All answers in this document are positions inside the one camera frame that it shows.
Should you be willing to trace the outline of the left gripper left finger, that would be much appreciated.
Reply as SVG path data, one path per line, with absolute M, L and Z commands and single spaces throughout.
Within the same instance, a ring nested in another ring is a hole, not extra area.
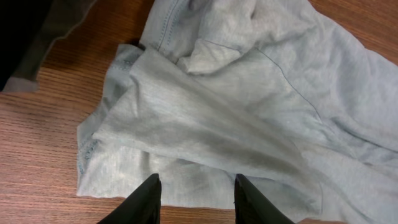
M 159 224 L 161 193 L 159 174 L 152 174 L 98 224 Z

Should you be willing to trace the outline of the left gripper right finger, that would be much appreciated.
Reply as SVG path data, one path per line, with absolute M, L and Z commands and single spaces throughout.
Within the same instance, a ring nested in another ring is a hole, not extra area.
M 236 224 L 294 224 L 243 174 L 235 178 L 234 206 Z

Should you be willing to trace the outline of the light blue t-shirt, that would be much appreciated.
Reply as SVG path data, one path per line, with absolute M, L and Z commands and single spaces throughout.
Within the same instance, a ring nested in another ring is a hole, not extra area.
M 77 136 L 79 196 L 232 209 L 240 173 L 296 222 L 397 222 L 397 66 L 308 1 L 156 1 Z

